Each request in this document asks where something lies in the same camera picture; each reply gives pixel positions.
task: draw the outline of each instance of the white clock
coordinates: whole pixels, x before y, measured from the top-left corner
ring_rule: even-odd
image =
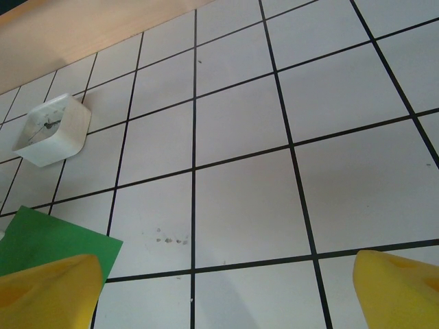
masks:
[[[84,146],[91,112],[68,94],[31,110],[12,151],[44,167],[77,154]]]

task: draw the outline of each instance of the yellow object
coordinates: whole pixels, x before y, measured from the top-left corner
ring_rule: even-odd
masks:
[[[0,277],[1,329],[87,329],[102,288],[94,255]]]
[[[363,250],[353,280],[370,329],[439,328],[439,267]]]

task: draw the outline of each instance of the square clock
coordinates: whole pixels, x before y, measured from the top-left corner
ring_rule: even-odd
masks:
[[[37,106],[12,151],[38,167],[77,154],[84,146],[91,112],[68,94]]]

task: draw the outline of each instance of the clock face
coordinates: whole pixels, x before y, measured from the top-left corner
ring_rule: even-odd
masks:
[[[33,145],[53,136],[60,127],[65,106],[51,106],[29,114],[20,137],[20,147]]]

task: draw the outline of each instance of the green paper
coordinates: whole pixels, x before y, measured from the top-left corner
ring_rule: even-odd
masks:
[[[80,254],[94,254],[104,283],[122,241],[21,207],[0,241],[0,276]]]

